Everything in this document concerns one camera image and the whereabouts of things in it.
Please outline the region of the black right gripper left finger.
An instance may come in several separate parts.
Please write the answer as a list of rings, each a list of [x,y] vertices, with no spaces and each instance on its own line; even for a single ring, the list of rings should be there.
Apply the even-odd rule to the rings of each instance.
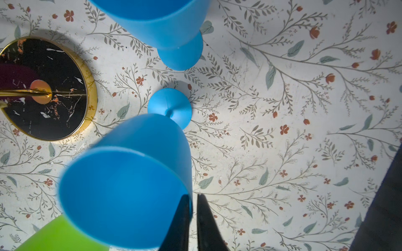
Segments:
[[[190,197],[183,195],[159,251],[188,251],[191,205]]]

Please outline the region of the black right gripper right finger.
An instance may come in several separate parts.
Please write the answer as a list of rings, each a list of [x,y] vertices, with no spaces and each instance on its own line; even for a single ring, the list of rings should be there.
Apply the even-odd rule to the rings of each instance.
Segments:
[[[228,251],[204,194],[197,196],[197,239],[199,251]]]

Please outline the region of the blue wine glass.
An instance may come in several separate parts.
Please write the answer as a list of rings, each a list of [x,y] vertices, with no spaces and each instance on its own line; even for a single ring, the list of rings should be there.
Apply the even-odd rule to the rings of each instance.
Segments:
[[[201,26],[209,1],[92,2],[141,42],[157,49],[162,62],[175,71],[192,68],[203,52]]]
[[[179,202],[192,195],[192,160],[184,129],[188,98],[164,88],[148,112],[126,120],[65,170],[59,200],[80,231],[106,245],[159,247]]]

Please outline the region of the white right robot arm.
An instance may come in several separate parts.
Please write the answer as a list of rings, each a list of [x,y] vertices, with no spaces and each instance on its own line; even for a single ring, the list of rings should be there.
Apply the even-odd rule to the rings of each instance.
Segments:
[[[189,247],[189,196],[177,207],[161,251],[187,251]],[[200,251],[226,251],[228,248],[213,219],[204,194],[197,197],[197,238]],[[402,152],[399,150],[359,226],[353,251],[400,251],[402,249]]]

